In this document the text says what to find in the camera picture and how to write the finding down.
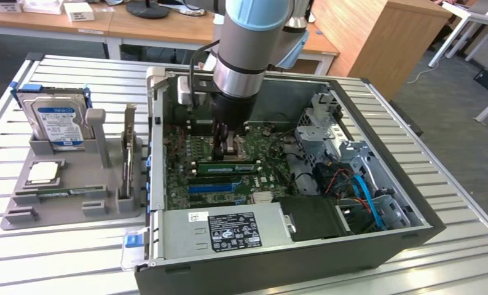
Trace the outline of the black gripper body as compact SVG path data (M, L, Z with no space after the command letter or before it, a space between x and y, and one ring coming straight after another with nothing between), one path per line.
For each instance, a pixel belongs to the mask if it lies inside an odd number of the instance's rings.
M209 97L213 132L237 130L250 118L257 95L238 98L225 95L222 92L214 92L209 94Z

